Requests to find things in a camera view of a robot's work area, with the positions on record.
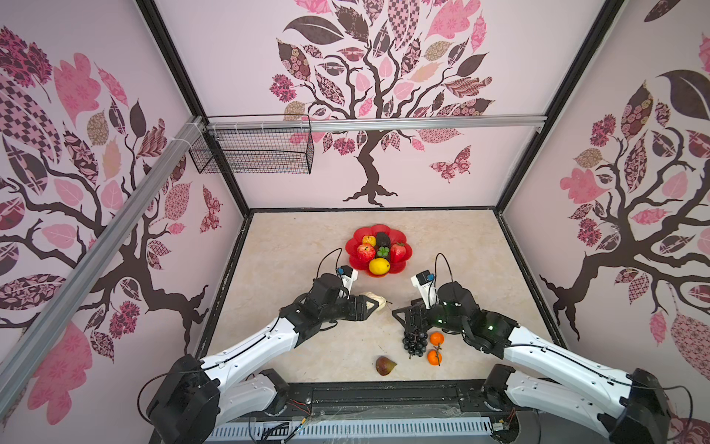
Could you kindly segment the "yellow lemon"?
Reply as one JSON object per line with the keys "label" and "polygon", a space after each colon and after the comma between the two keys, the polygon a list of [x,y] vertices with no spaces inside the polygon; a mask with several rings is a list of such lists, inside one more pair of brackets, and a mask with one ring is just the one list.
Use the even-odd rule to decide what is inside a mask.
{"label": "yellow lemon", "polygon": [[368,264],[369,272],[377,277],[386,275],[391,268],[391,264],[388,259],[375,258]]}

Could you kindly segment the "brown green fig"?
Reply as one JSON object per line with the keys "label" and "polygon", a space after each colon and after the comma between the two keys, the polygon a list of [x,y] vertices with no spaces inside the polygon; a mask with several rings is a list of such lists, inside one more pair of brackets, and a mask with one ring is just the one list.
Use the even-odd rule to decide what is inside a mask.
{"label": "brown green fig", "polygon": [[380,356],[375,361],[375,370],[381,376],[390,375],[398,364],[386,356]]}

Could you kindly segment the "red pomegranate fruit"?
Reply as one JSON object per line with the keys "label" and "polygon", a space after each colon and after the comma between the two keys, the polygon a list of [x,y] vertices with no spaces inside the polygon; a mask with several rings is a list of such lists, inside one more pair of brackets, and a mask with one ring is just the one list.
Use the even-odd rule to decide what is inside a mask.
{"label": "red pomegranate fruit", "polygon": [[357,257],[364,264],[369,264],[376,257],[375,246],[363,243],[357,248]]}

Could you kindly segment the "red strawberry with green leaves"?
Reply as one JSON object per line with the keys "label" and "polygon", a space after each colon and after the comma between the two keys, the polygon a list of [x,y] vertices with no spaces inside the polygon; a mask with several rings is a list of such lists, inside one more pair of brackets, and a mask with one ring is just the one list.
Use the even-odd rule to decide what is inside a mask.
{"label": "red strawberry with green leaves", "polygon": [[402,242],[397,242],[391,245],[389,250],[389,260],[391,264],[399,264],[405,260],[407,254],[406,245]]}

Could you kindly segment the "small yellow quince fruit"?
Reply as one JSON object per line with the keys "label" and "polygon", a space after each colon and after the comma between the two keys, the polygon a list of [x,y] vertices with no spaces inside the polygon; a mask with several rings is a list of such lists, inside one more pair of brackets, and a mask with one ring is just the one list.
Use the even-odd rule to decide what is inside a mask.
{"label": "small yellow quince fruit", "polygon": [[377,245],[376,238],[375,238],[375,236],[372,236],[372,235],[364,236],[362,238],[362,243],[371,245],[373,247],[375,247]]}

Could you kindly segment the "dark green avocado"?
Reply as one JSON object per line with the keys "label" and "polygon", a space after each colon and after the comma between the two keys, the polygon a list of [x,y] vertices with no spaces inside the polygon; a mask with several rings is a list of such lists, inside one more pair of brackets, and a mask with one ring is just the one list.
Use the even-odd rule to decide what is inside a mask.
{"label": "dark green avocado", "polygon": [[391,240],[385,232],[379,232],[375,234],[375,246],[377,249],[386,247],[389,248],[391,245]]}

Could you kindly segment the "red flower-shaped fruit bowl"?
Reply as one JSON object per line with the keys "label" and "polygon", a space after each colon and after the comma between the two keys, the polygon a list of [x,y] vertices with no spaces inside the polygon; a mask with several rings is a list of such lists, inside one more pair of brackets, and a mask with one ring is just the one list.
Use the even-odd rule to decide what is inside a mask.
{"label": "red flower-shaped fruit bowl", "polygon": [[346,243],[349,265],[374,278],[399,274],[412,258],[406,235],[387,225],[356,229]]}

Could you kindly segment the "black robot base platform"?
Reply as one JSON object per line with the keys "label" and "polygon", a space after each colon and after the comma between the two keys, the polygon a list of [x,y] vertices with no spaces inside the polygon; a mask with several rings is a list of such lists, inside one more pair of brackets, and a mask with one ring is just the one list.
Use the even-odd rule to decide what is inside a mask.
{"label": "black robot base platform", "polygon": [[306,420],[360,420],[487,417],[497,443],[520,441],[532,433],[543,435],[546,412],[515,408],[499,412],[487,407],[481,396],[484,381],[399,381],[364,383],[288,384],[285,408],[275,416],[246,414],[225,423],[290,422]]}

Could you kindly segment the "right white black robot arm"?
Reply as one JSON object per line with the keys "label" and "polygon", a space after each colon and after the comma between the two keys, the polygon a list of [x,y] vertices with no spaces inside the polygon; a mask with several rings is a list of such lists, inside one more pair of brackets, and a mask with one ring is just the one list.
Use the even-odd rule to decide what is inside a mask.
{"label": "right white black robot arm", "polygon": [[429,337],[438,329],[500,359],[481,388],[487,407],[553,414],[612,443],[667,443],[687,432],[686,426],[672,432],[667,388],[655,375],[582,358],[504,314],[482,309],[457,281],[436,288],[432,277],[416,277],[412,284],[420,298],[393,313],[406,338]]}

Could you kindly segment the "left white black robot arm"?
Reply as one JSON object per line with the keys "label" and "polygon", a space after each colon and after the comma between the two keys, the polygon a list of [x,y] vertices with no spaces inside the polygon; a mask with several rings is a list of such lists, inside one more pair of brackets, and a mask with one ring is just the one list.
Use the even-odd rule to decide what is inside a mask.
{"label": "left white black robot arm", "polygon": [[357,277],[348,266],[325,273],[246,340],[203,358],[177,359],[157,377],[161,385],[151,401],[138,408],[142,419],[164,443],[203,443],[215,428],[246,414],[279,414],[288,383],[266,364],[340,321],[362,322],[386,307],[379,295],[351,293]]}

